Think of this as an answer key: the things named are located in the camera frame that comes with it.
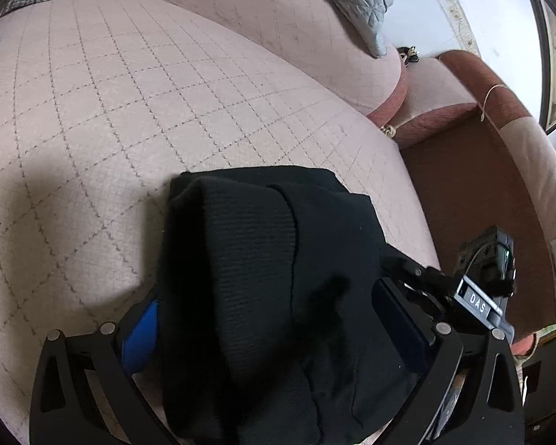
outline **grid pattern fabric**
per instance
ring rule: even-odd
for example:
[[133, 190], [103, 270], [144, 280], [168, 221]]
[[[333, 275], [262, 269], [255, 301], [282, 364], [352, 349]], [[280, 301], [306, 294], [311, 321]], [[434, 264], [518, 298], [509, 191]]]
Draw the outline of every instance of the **grid pattern fabric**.
[[161, 0], [0, 19], [0, 417], [22, 444], [46, 333], [92, 332], [152, 286], [170, 178], [274, 164], [332, 169], [437, 263], [396, 144], [257, 44]]
[[396, 49], [388, 44], [386, 56], [373, 58], [354, 26], [329, 0], [164, 1], [258, 43], [362, 114], [377, 109], [400, 81]]

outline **diamond pattern upholstery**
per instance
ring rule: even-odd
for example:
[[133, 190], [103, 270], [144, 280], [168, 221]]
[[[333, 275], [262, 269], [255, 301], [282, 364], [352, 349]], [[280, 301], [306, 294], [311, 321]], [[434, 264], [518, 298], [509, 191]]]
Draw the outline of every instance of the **diamond pattern upholstery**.
[[0, 19], [0, 417], [22, 444], [46, 333], [92, 332], [152, 286], [169, 179], [274, 164], [332, 169], [437, 264], [397, 145], [257, 44], [161, 0]]
[[[400, 81], [396, 49], [373, 58], [329, 0], [164, 0], [230, 28], [285, 59], [368, 115]], [[395, 114], [390, 112], [379, 126]]]

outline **picture frame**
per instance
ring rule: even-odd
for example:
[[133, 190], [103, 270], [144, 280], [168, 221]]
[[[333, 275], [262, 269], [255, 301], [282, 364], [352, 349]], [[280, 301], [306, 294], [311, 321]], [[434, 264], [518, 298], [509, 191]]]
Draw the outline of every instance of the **picture frame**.
[[540, 124], [546, 133], [556, 130], [556, 15], [545, 0], [531, 0], [540, 36], [542, 101]]

